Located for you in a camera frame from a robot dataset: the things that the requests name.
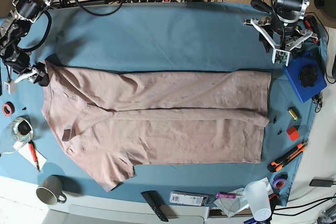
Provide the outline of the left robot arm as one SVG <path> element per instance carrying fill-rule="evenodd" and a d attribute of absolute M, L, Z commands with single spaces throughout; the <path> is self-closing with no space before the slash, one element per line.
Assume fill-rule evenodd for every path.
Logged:
<path fill-rule="evenodd" d="M 270 14 L 268 24 L 264 24 L 265 31 L 272 36 L 280 36 L 281 50 L 285 49 L 286 40 L 295 34 L 299 20 L 304 18 L 310 0 L 269 0 L 269 4 L 262 0 L 252 0 L 250 5 L 261 12 Z"/>

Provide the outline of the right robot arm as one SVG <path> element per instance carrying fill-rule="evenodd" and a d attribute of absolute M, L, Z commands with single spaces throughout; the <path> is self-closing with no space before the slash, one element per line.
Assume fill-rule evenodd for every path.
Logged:
<path fill-rule="evenodd" d="M 7 69 L 7 81 L 4 82 L 4 86 L 10 94 L 15 92 L 17 84 L 25 79 L 42 87 L 49 84 L 45 64 L 39 62 L 31 65 L 30 54 L 45 42 L 50 32 L 52 18 L 48 9 L 53 2 L 54 0 L 13 0 L 14 10 L 1 25 L 1 60 Z M 48 18 L 43 38 L 33 47 L 20 48 L 19 42 L 42 14 Z"/>

